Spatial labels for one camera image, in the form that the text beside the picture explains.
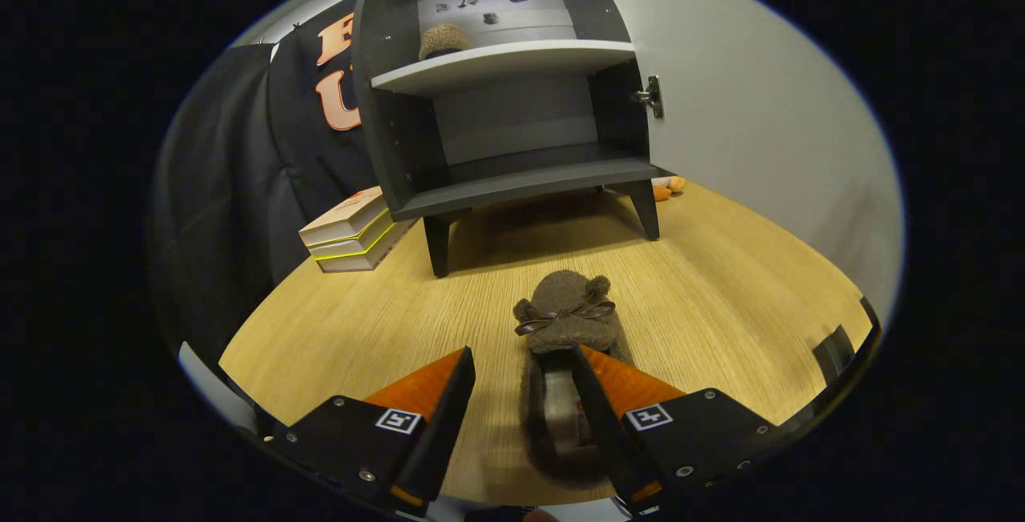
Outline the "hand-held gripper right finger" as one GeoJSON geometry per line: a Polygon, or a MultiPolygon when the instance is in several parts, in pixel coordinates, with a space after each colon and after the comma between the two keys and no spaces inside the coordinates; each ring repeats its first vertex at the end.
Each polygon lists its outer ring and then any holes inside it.
{"type": "Polygon", "coordinates": [[[685,517],[777,450],[776,426],[717,388],[684,393],[593,348],[569,354],[607,476],[633,517],[685,517]]]}

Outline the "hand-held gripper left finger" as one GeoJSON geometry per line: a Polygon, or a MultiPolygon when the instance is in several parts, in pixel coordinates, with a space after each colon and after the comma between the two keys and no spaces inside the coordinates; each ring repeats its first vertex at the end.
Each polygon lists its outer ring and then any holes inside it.
{"type": "Polygon", "coordinates": [[[344,499],[421,517],[440,494],[475,382],[471,348],[457,348],[361,400],[331,396],[278,421],[268,450],[344,499]]]}

